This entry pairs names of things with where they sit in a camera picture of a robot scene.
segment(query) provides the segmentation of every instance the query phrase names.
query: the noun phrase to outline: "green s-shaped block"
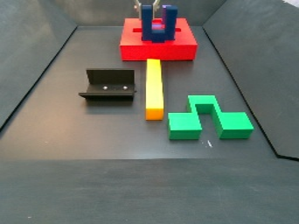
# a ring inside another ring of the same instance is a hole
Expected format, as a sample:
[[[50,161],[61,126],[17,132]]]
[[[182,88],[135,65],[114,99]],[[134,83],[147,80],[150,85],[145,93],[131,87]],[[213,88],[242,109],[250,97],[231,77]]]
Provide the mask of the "green s-shaped block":
[[[199,139],[199,114],[210,114],[221,139],[250,138],[254,126],[246,112],[222,112],[215,95],[190,95],[187,113],[169,114],[169,134],[173,140]]]

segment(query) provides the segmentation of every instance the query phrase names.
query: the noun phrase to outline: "black bracket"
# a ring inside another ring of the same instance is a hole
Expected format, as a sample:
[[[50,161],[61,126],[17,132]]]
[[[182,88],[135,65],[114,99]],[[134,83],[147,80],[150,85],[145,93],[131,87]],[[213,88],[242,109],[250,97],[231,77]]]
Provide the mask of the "black bracket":
[[[87,69],[89,90],[79,93],[87,100],[130,100],[135,99],[135,70],[115,68]]]

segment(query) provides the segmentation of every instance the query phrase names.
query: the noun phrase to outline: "toy block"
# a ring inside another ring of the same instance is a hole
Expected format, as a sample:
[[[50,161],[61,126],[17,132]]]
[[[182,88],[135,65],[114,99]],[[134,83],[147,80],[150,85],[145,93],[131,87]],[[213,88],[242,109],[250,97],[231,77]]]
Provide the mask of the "toy block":
[[[153,40],[154,43],[165,43],[166,40],[174,40],[177,15],[178,15],[178,7],[171,5],[166,6],[163,9],[163,20],[161,20],[161,29],[154,29],[153,27],[154,6],[143,5],[142,6],[142,25],[143,25],[142,40],[143,41]]]
[[[171,140],[197,140],[202,134],[202,123],[198,114],[170,113],[169,135]]]
[[[142,40],[153,40],[153,19],[154,19],[154,6],[142,6],[142,24],[143,24],[143,37]]]
[[[122,60],[194,60],[198,43],[186,18],[177,18],[175,40],[153,43],[142,40],[142,21],[127,18],[121,39]]]
[[[165,91],[162,63],[159,59],[149,59],[146,67],[146,112],[145,119],[165,119]]]
[[[221,139],[250,138],[254,126],[245,112],[222,112],[217,132]]]
[[[221,139],[231,138],[250,138],[254,131],[254,126],[249,120],[249,116],[245,112],[222,112],[221,105],[215,95],[190,95],[187,102],[186,114],[210,114],[214,121],[217,133]]]
[[[163,11],[166,16],[163,16],[163,23],[165,23],[165,39],[166,40],[175,40],[175,23],[177,23],[177,16],[178,16],[178,7],[174,5],[166,6],[166,10]]]

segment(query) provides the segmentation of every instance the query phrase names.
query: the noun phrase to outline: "red block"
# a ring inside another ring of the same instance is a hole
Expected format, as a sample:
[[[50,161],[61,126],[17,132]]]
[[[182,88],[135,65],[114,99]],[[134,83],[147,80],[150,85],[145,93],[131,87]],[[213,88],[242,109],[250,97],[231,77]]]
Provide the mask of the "red block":
[[[142,21],[127,18],[121,39],[122,60],[194,60],[198,43],[186,18],[177,18],[175,40],[153,43],[142,40]]]

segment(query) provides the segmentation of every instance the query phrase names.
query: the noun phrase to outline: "gray floor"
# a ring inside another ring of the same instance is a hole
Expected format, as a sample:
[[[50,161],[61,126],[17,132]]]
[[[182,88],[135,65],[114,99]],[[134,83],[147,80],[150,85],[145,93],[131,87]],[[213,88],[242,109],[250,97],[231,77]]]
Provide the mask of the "gray floor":
[[[298,172],[281,159],[3,162],[0,222],[298,224]]]
[[[146,63],[123,62],[122,27],[81,27],[0,133],[0,159],[274,158],[258,124],[201,27],[195,61],[163,62],[166,117],[147,122]],[[87,68],[134,68],[131,105],[87,103]],[[219,140],[202,118],[199,141],[170,141],[167,112],[185,112],[187,95],[217,95],[223,111],[246,111],[255,126],[249,140]]]

